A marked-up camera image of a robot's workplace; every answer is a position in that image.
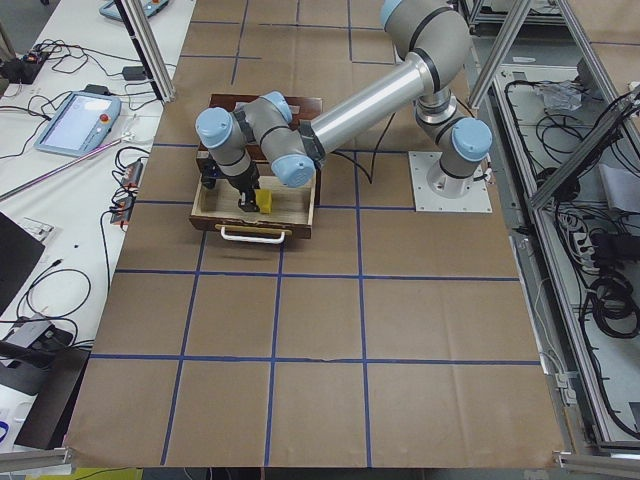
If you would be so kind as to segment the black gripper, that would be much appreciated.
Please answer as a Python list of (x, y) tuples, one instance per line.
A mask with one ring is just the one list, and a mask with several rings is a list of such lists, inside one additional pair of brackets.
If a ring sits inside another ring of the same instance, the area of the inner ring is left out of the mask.
[(259, 186), (259, 170), (254, 162), (250, 162), (248, 168), (238, 175), (224, 175), (224, 178), (240, 192), (238, 207), (244, 212), (257, 212), (256, 190)]

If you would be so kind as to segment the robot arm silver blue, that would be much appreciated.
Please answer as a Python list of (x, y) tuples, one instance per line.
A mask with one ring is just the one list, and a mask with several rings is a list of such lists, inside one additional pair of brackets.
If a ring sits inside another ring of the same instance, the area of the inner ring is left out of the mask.
[(248, 145), (260, 147), (283, 185), (301, 187), (329, 153), (407, 104), (413, 104), (417, 124), (441, 150), (427, 174), (430, 189), (449, 199), (468, 194), (492, 133), (483, 121), (460, 113), (449, 88), (471, 48), (467, 24), (444, 1), (387, 1), (380, 17), (400, 63), (297, 129), (291, 129), (292, 112), (278, 91), (233, 112), (215, 107), (199, 114), (196, 132), (216, 170), (239, 192), (241, 209), (257, 208), (259, 173)]

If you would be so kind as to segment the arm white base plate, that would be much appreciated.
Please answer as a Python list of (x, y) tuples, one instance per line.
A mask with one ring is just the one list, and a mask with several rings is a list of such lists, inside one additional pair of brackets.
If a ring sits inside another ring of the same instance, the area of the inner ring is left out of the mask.
[(488, 187), (482, 169), (466, 179), (447, 176), (440, 152), (408, 153), (415, 210), (419, 213), (491, 214)]

